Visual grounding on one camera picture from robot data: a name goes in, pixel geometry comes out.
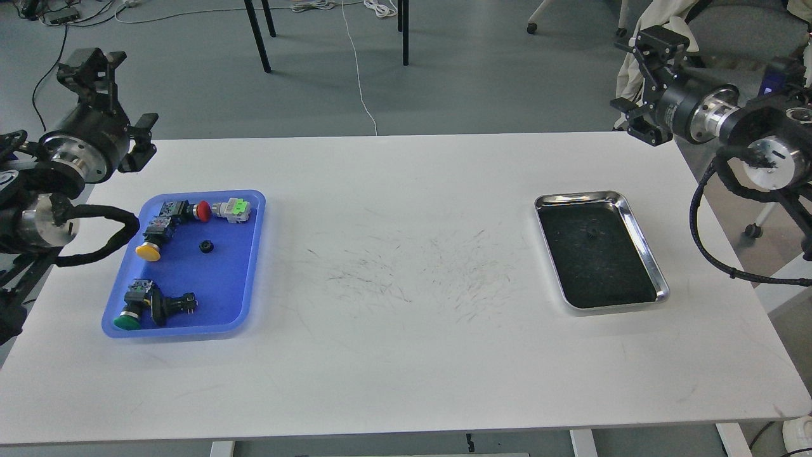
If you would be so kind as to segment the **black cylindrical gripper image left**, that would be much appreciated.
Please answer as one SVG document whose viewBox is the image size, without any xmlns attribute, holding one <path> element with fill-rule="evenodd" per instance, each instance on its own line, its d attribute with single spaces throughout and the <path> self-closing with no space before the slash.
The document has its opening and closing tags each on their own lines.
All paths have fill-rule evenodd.
<svg viewBox="0 0 812 457">
<path fill-rule="evenodd" d="M 39 143 L 50 159 L 75 168 L 87 184 L 110 179 L 117 168 L 139 173 L 157 152 L 152 129 L 159 114 L 145 113 L 129 125 L 118 101 L 114 70 L 125 59 L 124 51 L 81 48 L 57 64 L 58 82 L 77 95 L 78 105 Z M 128 152 L 130 139 L 134 145 Z"/>
</svg>

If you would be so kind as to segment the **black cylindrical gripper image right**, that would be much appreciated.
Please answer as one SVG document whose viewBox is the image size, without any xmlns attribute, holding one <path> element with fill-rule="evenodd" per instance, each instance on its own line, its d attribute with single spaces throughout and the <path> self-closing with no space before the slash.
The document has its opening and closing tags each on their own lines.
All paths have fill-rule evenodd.
<svg viewBox="0 0 812 457">
<path fill-rule="evenodd" d="M 673 80 L 673 64 L 689 44 L 687 37 L 655 25 L 630 38 L 621 38 L 615 47 L 638 61 L 644 76 L 642 96 L 650 96 Z M 611 107 L 624 115 L 630 136 L 652 147 L 672 141 L 672 134 L 702 144 L 721 136 L 723 122 L 739 110 L 739 96 L 733 84 L 687 77 L 665 89 L 655 110 L 623 96 L 612 99 Z M 652 114 L 657 124 L 649 120 Z"/>
</svg>

